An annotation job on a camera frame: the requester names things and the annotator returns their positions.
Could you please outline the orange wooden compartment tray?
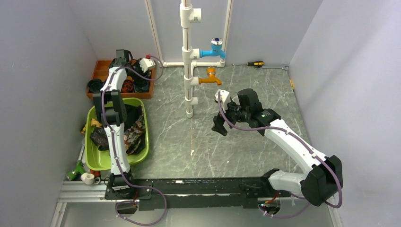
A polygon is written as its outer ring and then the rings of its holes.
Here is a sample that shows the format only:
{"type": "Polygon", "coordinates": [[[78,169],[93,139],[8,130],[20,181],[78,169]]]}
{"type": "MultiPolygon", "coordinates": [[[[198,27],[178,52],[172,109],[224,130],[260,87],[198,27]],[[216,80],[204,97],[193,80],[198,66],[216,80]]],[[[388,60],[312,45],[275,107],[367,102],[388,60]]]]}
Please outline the orange wooden compartment tray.
{"type": "MultiPolygon", "coordinates": [[[[112,60],[98,60],[93,70],[90,80],[99,79],[105,82],[109,75],[109,65],[112,60]]],[[[144,92],[138,92],[135,90],[134,80],[132,77],[127,77],[123,80],[123,86],[121,88],[121,95],[123,98],[135,97],[139,99],[150,99],[153,96],[154,81],[148,83],[148,89],[144,92]]]]}

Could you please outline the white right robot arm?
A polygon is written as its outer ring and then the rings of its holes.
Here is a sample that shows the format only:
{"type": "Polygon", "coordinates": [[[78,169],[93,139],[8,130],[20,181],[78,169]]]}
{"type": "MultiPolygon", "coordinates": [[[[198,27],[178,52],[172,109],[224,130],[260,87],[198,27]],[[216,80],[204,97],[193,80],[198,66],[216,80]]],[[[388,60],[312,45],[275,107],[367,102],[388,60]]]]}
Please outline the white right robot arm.
{"type": "Polygon", "coordinates": [[[343,203],[341,160],[318,151],[297,135],[277,112],[263,108],[253,89],[243,89],[237,97],[239,103],[226,90],[215,93],[219,112],[213,118],[212,130],[226,136],[224,124],[227,123],[240,131],[256,131],[278,145],[302,170],[300,174],[270,170],[262,177],[261,192],[272,196],[277,191],[287,191],[314,206],[325,203],[340,208],[343,203]]]}

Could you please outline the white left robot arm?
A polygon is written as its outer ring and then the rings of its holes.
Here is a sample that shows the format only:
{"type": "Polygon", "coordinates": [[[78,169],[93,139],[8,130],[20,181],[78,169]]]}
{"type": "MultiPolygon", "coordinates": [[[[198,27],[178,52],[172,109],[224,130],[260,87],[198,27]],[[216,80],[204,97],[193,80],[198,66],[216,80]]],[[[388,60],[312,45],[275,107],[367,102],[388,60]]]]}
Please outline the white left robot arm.
{"type": "Polygon", "coordinates": [[[124,140],[124,127],[128,114],[121,95],[127,72],[136,73],[130,60],[132,54],[125,49],[116,50],[116,58],[109,66],[109,75],[99,91],[93,93],[96,117],[101,122],[108,139],[111,174],[107,188],[123,198],[131,198],[140,185],[134,184],[124,140]]]}

